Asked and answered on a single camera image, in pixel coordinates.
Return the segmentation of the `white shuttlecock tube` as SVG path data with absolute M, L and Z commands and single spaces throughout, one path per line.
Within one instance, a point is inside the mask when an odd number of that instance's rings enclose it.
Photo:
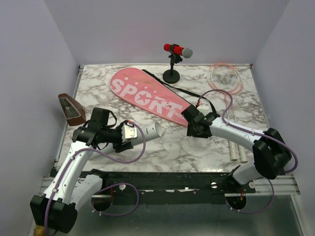
M 164 135 L 164 129 L 161 126 L 161 124 L 158 122 L 154 122 L 150 125 L 146 125 L 142 127 L 141 130 L 144 133 L 146 143 L 156 138 L 160 138 Z M 140 134 L 139 131 L 137 131 L 137 134 L 138 134 L 138 137 L 136 139 L 131 139 L 131 144 L 133 146 L 137 146 L 143 143 L 142 135 Z M 113 145 L 108 145 L 101 152 L 105 154 L 112 154 L 112 153 L 115 153 L 115 150 L 113 148 Z

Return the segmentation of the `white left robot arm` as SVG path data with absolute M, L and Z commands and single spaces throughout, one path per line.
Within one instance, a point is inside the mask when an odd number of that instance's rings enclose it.
M 109 124 L 109 117 L 113 115 L 107 109 L 93 109 L 91 118 L 74 130 L 67 157 L 53 181 L 41 196 L 33 196 L 30 207 L 34 221 L 44 228 L 46 236 L 50 230 L 68 233 L 74 226 L 80 206 L 93 193 L 108 191 L 108 180 L 97 175 L 89 175 L 76 186 L 85 164 L 94 153 L 122 164 L 136 162 L 144 154 L 140 152 L 132 160 L 120 160 L 100 149 L 100 144 L 111 144 L 116 153 L 132 149 L 132 141 L 138 137 L 142 138 L 142 151 L 146 149 L 145 134 L 140 126 L 128 120 L 120 125 Z

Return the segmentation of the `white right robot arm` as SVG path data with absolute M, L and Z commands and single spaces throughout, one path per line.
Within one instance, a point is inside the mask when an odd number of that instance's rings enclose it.
M 193 105 L 182 111 L 182 115 L 188 122 L 188 136 L 221 137 L 253 153 L 253 162 L 238 166 L 229 174 L 226 186 L 233 193 L 239 192 L 244 184 L 254 179 L 275 179 L 292 158 L 281 135 L 273 128 L 249 131 L 213 112 L 204 115 Z

